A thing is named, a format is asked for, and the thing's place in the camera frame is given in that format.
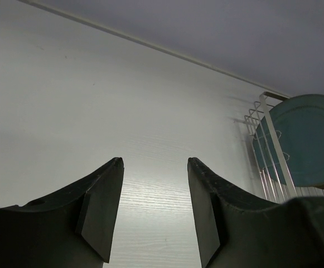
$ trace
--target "dish rack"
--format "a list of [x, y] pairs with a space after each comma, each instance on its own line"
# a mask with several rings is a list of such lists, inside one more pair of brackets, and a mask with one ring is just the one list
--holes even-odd
[[[269, 110], [275, 107], [278, 103], [288, 99], [288, 97], [271, 93], [271, 92], [264, 92], [259, 96], [259, 101], [254, 102], [254, 108], [249, 109], [249, 113], [245, 115], [245, 123], [248, 128], [250, 142], [254, 154], [254, 158], [257, 164], [257, 168], [259, 171], [260, 179], [262, 182], [263, 193], [264, 197], [268, 201], [276, 202], [276, 203], [283, 203], [291, 198], [294, 197], [306, 197], [306, 196], [319, 196], [324, 197], [324, 190], [315, 188], [315, 187], [296, 187], [294, 186], [292, 176], [289, 172], [287, 166], [285, 154], [282, 151], [281, 145], [279, 143], [279, 138], [282, 135], [279, 131], [276, 131], [269, 113]], [[264, 128], [262, 124], [260, 124], [261, 120], [265, 118], [265, 122], [268, 126], [269, 133], [267, 135], [264, 132]], [[263, 137], [258, 137], [256, 132], [257, 127], [260, 125]], [[258, 163], [256, 151], [253, 145], [254, 140], [257, 140], [258, 145], [260, 146], [260, 138], [265, 139], [266, 144], [266, 152], [270, 157], [270, 161], [272, 163], [273, 170], [275, 172], [275, 180], [271, 179], [269, 176], [269, 167], [266, 164], [266, 158], [264, 152], [261, 150], [262, 160], [265, 167], [260, 168], [260, 163]], [[271, 154], [271, 146], [273, 145], [275, 149], [275, 153], [277, 157], [273, 157]], [[284, 180], [286, 184], [281, 184], [279, 179], [279, 174], [277, 173], [276, 164], [279, 164], [281, 167], [281, 171], [284, 176]]]

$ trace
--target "white dish rack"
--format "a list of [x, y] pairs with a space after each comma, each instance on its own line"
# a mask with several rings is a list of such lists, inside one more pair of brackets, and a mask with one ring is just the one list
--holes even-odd
[[[322, 196], [324, 197], [324, 190], [315, 188], [315, 187], [295, 187], [292, 176], [289, 172], [287, 166], [287, 159], [289, 156], [282, 151], [281, 145], [279, 143], [279, 138], [282, 135], [280, 131], [274, 129], [274, 125], [269, 113], [269, 110], [275, 106], [275, 103], [282, 102], [288, 99], [283, 95], [264, 92], [260, 95], [259, 101], [254, 102], [254, 108], [249, 110], [249, 114], [245, 115], [245, 123], [248, 128], [248, 132], [250, 135], [250, 142], [253, 149], [255, 161], [257, 163], [257, 168], [260, 174], [260, 179], [262, 182], [264, 197], [266, 200], [283, 203], [294, 197], [306, 197], [306, 196]], [[265, 118], [265, 122], [267, 123], [269, 133], [266, 135], [263, 129], [262, 124], [260, 124], [261, 120]], [[260, 128], [262, 131], [262, 137], [258, 137], [256, 132], [257, 127], [260, 124]], [[260, 165], [258, 163], [255, 148], [253, 146], [253, 141], [257, 140], [260, 146], [260, 138], [265, 139], [265, 144], [267, 148], [267, 153], [270, 157], [273, 170], [275, 172], [275, 180], [271, 179], [269, 176], [269, 170], [266, 164], [266, 159], [263, 151], [261, 150], [262, 160], [264, 165]], [[270, 151], [270, 144], [273, 145], [276, 152], [276, 159], [272, 156]], [[286, 181], [286, 185], [281, 184], [279, 180], [279, 174], [277, 173], [276, 164], [279, 164], [281, 167], [281, 171], [283, 173], [284, 179]]]

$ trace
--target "round plate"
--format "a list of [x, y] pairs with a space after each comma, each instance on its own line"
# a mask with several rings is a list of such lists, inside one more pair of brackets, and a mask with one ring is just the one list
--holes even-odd
[[[270, 110], [279, 143], [287, 160], [294, 186], [324, 188], [324, 95], [301, 95], [285, 100]], [[267, 166], [269, 175], [276, 179], [267, 150], [268, 141], [280, 182], [286, 184], [273, 147], [265, 118], [254, 136], [253, 145], [261, 169]]]

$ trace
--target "plate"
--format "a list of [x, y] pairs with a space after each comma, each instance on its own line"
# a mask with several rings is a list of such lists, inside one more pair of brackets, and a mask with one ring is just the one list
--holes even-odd
[[[324, 189], [324, 95], [293, 97], [278, 104], [269, 113], [294, 186]], [[256, 129], [259, 140], [256, 135], [253, 140], [259, 166], [261, 169], [267, 167], [270, 177], [277, 179], [267, 150], [267, 139], [280, 182], [286, 184], [265, 118], [261, 124], [265, 135], [259, 125]]]

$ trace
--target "dark object in corner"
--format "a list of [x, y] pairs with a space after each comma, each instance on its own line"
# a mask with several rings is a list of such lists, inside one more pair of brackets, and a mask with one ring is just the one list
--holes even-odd
[[188, 161], [188, 177], [203, 268], [324, 267], [324, 197], [278, 205], [197, 158]]
[[123, 181], [114, 158], [45, 197], [0, 209], [0, 268], [101, 268], [109, 262]]

